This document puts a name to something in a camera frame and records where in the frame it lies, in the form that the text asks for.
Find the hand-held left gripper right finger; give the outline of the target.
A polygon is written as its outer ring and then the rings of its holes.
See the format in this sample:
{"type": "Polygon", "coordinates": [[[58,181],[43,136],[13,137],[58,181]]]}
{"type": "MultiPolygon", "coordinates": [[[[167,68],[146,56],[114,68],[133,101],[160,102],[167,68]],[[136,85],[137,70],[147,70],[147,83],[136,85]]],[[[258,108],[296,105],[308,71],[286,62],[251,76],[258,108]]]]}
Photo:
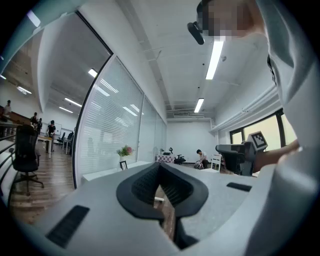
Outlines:
{"type": "Polygon", "coordinates": [[[248,233],[235,213],[255,185],[257,177],[194,170],[176,164],[159,164],[161,186],[174,206],[171,241],[161,235],[161,250],[242,250],[248,233]]]}

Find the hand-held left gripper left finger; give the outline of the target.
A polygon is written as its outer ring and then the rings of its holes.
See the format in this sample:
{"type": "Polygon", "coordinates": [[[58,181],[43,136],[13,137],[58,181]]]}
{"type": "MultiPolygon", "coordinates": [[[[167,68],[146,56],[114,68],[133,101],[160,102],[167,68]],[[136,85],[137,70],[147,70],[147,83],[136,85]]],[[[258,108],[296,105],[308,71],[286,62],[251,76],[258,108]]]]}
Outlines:
{"type": "Polygon", "coordinates": [[[143,165],[91,181],[58,201],[36,221],[37,244],[50,256],[174,256],[179,248],[156,220],[139,219],[118,202],[116,189],[143,165]],[[49,232],[75,206],[88,213],[68,244],[62,248],[47,238],[49,232]]]}

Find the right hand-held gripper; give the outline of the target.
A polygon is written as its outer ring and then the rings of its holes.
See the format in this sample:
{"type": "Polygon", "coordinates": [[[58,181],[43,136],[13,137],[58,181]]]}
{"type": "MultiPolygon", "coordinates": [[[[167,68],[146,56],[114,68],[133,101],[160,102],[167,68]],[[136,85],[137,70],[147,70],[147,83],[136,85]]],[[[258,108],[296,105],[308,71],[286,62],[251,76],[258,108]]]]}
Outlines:
{"type": "Polygon", "coordinates": [[[263,152],[268,143],[261,131],[248,135],[247,140],[242,144],[218,144],[215,150],[222,156],[240,155],[244,161],[240,163],[237,156],[226,156],[225,167],[230,172],[242,176],[251,176],[254,170],[254,163],[258,152],[263,152]]]}

